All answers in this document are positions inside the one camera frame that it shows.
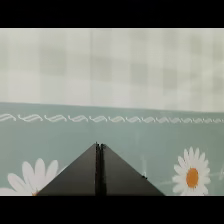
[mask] flower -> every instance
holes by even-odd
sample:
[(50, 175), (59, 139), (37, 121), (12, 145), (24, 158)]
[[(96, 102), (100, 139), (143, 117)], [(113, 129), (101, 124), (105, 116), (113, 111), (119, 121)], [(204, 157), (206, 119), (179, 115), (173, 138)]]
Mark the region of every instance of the flower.
[(8, 181), (14, 189), (0, 188), (0, 196), (35, 196), (59, 174), (57, 174), (57, 170), (57, 160), (51, 162), (47, 171), (45, 171), (45, 164), (42, 159), (36, 161), (34, 170), (28, 162), (23, 162), (22, 172), (24, 180), (14, 173), (8, 174)]
[(199, 157), (199, 149), (194, 154), (191, 147), (188, 151), (184, 150), (184, 159), (178, 157), (179, 165), (174, 165), (177, 176), (173, 177), (173, 182), (177, 183), (174, 193), (181, 193), (181, 196), (204, 196), (208, 194), (205, 184), (209, 184), (208, 177), (210, 169), (208, 168), (208, 160), (205, 160), (205, 153)]

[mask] decorative border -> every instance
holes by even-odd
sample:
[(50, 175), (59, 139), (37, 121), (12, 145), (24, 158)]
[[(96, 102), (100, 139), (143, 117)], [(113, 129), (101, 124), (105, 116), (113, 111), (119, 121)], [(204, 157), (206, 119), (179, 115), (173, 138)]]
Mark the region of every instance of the decorative border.
[(147, 117), (147, 118), (143, 118), (143, 117), (121, 117), (121, 116), (116, 116), (114, 118), (111, 117), (105, 117), (105, 116), (97, 116), (95, 118), (92, 118), (91, 116), (89, 116), (88, 118), (84, 115), (79, 115), (76, 117), (71, 117), (70, 115), (67, 116), (63, 116), (63, 115), (55, 115), (53, 117), (47, 117), (46, 115), (44, 116), (40, 116), (38, 114), (31, 114), (29, 116), (26, 117), (22, 117), (20, 114), (13, 116), (11, 114), (0, 114), (0, 122), (3, 121), (7, 121), (7, 120), (13, 120), (13, 121), (17, 121), (17, 120), (22, 120), (25, 122), (34, 122), (34, 121), (49, 121), (52, 123), (55, 122), (59, 122), (59, 121), (72, 121), (72, 122), (81, 122), (81, 121), (85, 121), (85, 122), (89, 122), (89, 121), (93, 121), (95, 123), (99, 123), (99, 122), (112, 122), (112, 123), (119, 123), (119, 122), (128, 122), (128, 123), (159, 123), (159, 124), (163, 124), (163, 123), (172, 123), (172, 124), (177, 124), (177, 123), (184, 123), (184, 124), (188, 124), (188, 123), (194, 123), (194, 124), (201, 124), (201, 123), (205, 123), (205, 124), (209, 124), (209, 123), (224, 123), (224, 119), (220, 119), (220, 118), (216, 118), (216, 119), (212, 119), (212, 118), (179, 118), (179, 117), (175, 117), (175, 118), (170, 118), (170, 117), (161, 117), (161, 118), (157, 118), (157, 117)]

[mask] black triangular object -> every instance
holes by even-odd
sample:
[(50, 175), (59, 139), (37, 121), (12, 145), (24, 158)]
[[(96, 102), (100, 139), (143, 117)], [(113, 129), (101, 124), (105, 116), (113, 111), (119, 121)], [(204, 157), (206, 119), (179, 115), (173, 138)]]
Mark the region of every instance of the black triangular object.
[(106, 145), (94, 144), (38, 193), (44, 195), (163, 194)]

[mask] daisy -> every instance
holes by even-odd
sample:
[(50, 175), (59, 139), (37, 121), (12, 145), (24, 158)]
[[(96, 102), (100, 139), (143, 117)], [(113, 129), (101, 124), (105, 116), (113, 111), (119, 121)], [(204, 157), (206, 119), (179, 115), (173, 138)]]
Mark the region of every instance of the daisy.
[(208, 177), (210, 169), (208, 168), (208, 160), (205, 160), (205, 153), (199, 157), (199, 149), (194, 154), (191, 147), (188, 151), (184, 150), (184, 159), (178, 157), (179, 165), (174, 165), (177, 176), (173, 177), (173, 182), (177, 183), (174, 193), (180, 193), (181, 196), (204, 196), (208, 194), (205, 184), (210, 183)]
[(52, 161), (46, 171), (42, 159), (36, 161), (35, 169), (28, 162), (23, 162), (22, 172), (24, 180), (14, 173), (8, 174), (8, 181), (13, 189), (0, 188), (0, 196), (35, 196), (58, 175), (57, 170), (57, 160)]

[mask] plaid fabric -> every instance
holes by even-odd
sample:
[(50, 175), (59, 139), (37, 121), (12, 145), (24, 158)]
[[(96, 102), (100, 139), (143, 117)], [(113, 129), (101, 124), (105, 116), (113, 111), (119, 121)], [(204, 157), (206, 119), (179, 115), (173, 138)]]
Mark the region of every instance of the plaid fabric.
[(1, 29), (0, 101), (224, 111), (223, 29)]

